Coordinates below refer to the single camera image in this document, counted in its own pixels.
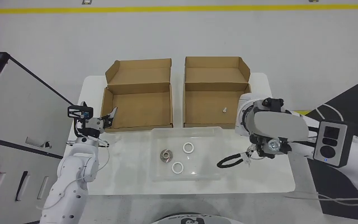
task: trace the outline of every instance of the floor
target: floor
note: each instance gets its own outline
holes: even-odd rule
[[[81,2],[1,0],[0,8],[81,7]],[[302,2],[308,4],[253,4]],[[93,0],[93,7],[250,3]],[[310,110],[358,83],[357,20],[355,10],[0,14],[0,51],[72,102],[85,77],[104,75],[117,59],[172,58],[172,78],[183,79],[185,56],[241,56],[252,72],[267,74],[273,95],[284,98],[288,109]],[[314,191],[306,159],[291,155],[290,162],[296,190]],[[282,194],[93,196],[81,223],[151,223],[183,211],[247,224],[356,223],[322,214],[317,201]]]

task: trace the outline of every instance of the white table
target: white table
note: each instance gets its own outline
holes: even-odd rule
[[[267,77],[263,73],[251,74],[252,92],[272,96]],[[89,76],[84,80],[78,103],[85,101],[93,107],[94,117],[100,116],[105,76]],[[174,127],[182,127],[182,83],[173,83]],[[240,164],[229,169],[229,175],[215,181],[152,182],[148,177],[150,131],[104,133],[101,139],[110,143],[111,158],[105,168],[89,183],[90,195],[129,194],[224,194],[224,193],[281,193],[295,189],[288,157],[277,156],[253,161],[251,166]],[[243,152],[250,145],[248,138],[224,130],[226,142],[231,146],[225,156]],[[69,139],[76,137],[71,128]],[[100,167],[107,160],[106,150],[100,148]]]

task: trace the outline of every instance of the cardboard box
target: cardboard box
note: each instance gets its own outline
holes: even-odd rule
[[[106,132],[172,128],[172,59],[116,60],[107,70],[101,115],[118,107]]]
[[[240,57],[186,57],[184,127],[234,128],[239,98],[251,92],[249,78]]]

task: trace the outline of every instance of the yellow line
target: yellow line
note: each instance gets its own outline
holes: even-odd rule
[[[358,4],[295,4],[234,6],[145,6],[79,8],[0,8],[0,14],[27,13],[109,13],[109,12],[197,12],[197,11],[291,11],[291,10],[358,10]]]
[[[306,114],[310,113],[311,111],[310,110],[296,110],[295,112],[302,114],[302,115],[306,115]]]

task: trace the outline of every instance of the transparent container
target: transparent container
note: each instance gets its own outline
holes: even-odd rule
[[[191,142],[194,145],[192,153],[185,153],[183,145]],[[224,158],[223,130],[220,127],[205,128],[156,128],[150,132],[150,164],[149,173],[153,181],[170,180],[219,180],[224,171],[216,164]],[[173,153],[170,162],[163,162],[160,154],[163,150]],[[175,174],[172,165],[175,162],[183,164],[183,172]]]

